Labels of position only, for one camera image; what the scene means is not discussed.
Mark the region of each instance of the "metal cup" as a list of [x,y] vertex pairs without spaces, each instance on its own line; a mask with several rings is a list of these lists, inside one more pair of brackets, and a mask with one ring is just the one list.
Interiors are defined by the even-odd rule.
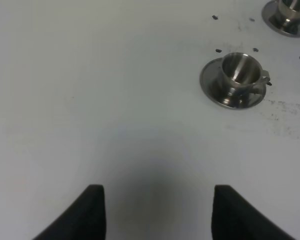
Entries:
[[300,24],[300,0],[279,0],[274,17],[281,28],[293,32],[291,28]]
[[269,81],[269,72],[263,70],[252,56],[240,52],[224,56],[218,83],[229,96],[243,95],[253,87],[265,85]]

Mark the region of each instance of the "white table surface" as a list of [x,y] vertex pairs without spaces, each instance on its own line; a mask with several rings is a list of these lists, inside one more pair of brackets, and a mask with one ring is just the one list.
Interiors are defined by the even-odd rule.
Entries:
[[[0,240],[35,237],[89,184],[108,240],[211,240],[216,184],[300,240],[300,39],[266,26],[266,2],[0,0]],[[230,52],[270,73],[256,107],[200,88]]]

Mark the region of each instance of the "metal saucer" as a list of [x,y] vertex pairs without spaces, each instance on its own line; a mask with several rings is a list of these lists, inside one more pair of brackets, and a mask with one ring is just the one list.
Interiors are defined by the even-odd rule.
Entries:
[[300,38],[300,24],[295,25],[293,27],[289,27],[289,29],[285,27],[281,27],[275,18],[275,13],[278,8],[278,0],[268,2],[263,10],[262,10],[262,18],[264,22],[274,31],[279,34],[292,37],[292,38]]
[[240,96],[229,96],[218,84],[222,58],[209,62],[200,75],[200,85],[205,95],[216,104],[229,109],[247,109],[259,104],[266,95],[266,85],[257,85]]

